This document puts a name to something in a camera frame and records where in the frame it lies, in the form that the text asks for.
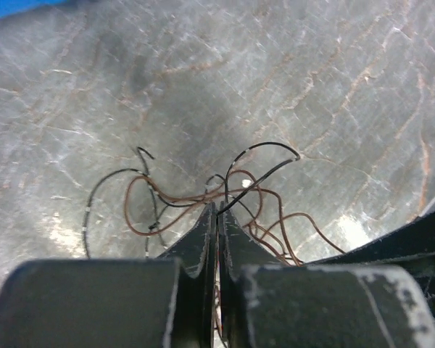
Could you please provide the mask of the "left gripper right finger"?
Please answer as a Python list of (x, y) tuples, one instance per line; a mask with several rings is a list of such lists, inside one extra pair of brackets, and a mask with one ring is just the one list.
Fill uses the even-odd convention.
[(418, 282), (398, 265), (286, 266), (217, 218), (223, 337), (230, 347), (435, 347)]

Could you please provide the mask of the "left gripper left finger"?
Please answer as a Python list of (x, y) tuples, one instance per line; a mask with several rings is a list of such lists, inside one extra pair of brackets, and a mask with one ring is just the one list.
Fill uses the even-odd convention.
[(149, 259), (31, 260), (0, 290), (0, 347), (211, 347), (216, 217)]

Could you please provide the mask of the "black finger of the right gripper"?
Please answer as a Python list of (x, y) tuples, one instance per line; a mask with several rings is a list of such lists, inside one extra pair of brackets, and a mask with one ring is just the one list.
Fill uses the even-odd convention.
[(435, 197), (411, 223), (351, 252), (309, 265), (398, 265), (419, 284), (435, 320)]

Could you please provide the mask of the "blue three-compartment bin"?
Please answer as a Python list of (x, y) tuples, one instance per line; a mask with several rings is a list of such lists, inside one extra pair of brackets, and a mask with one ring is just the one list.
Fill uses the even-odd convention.
[(64, 0), (0, 0), (0, 19), (46, 5), (61, 4)]

